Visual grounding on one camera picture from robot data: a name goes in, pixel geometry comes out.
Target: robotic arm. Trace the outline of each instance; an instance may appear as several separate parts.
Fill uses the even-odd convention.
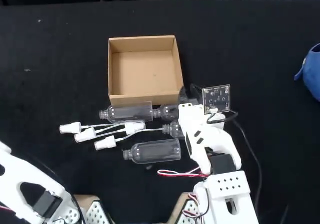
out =
[[[241,158],[231,136],[223,130],[224,123],[207,124],[210,114],[204,106],[191,103],[179,105],[179,124],[185,136],[190,158],[202,173],[210,175],[195,185],[193,192],[205,224],[258,224],[250,198],[250,188]],[[213,116],[223,119],[222,113]],[[208,148],[214,156],[208,156]]]
[[[72,202],[71,195],[62,185],[30,163],[11,155],[11,149],[0,142],[0,201],[15,212],[20,219],[31,224],[52,224],[63,219],[67,224],[75,224],[80,213]],[[45,192],[31,207],[21,190],[22,183],[38,184]]]

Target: cardboard box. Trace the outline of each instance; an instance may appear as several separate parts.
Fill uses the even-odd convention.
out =
[[[112,106],[178,103],[183,77],[174,36],[110,38],[108,47]]]

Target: empty bottle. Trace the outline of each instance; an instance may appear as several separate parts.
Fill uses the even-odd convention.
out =
[[[139,103],[125,107],[109,106],[99,113],[100,119],[108,119],[111,123],[122,123],[132,121],[151,122],[154,118],[172,121],[179,116],[177,105],[162,105],[160,108],[152,109],[151,102]]]
[[[181,139],[185,137],[178,120],[174,120],[170,124],[163,124],[162,128],[163,133],[170,134],[173,138]]]
[[[137,164],[179,160],[181,158],[179,139],[134,144],[130,150],[123,151],[123,158],[131,159]]]
[[[166,121],[177,119],[179,117],[178,105],[161,105],[160,108],[153,110],[153,117]]]
[[[123,123],[131,121],[151,122],[153,117],[152,103],[144,102],[125,107],[109,106],[99,113],[100,119],[108,119],[111,123]]]

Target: mounting hole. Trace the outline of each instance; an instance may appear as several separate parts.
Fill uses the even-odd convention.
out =
[[[3,174],[5,174],[5,172],[6,172],[5,167],[0,164],[0,177],[1,177]]]

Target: blue cap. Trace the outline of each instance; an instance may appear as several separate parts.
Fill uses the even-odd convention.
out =
[[[320,101],[320,43],[309,50],[294,80],[299,79],[302,74],[304,84],[313,97]]]

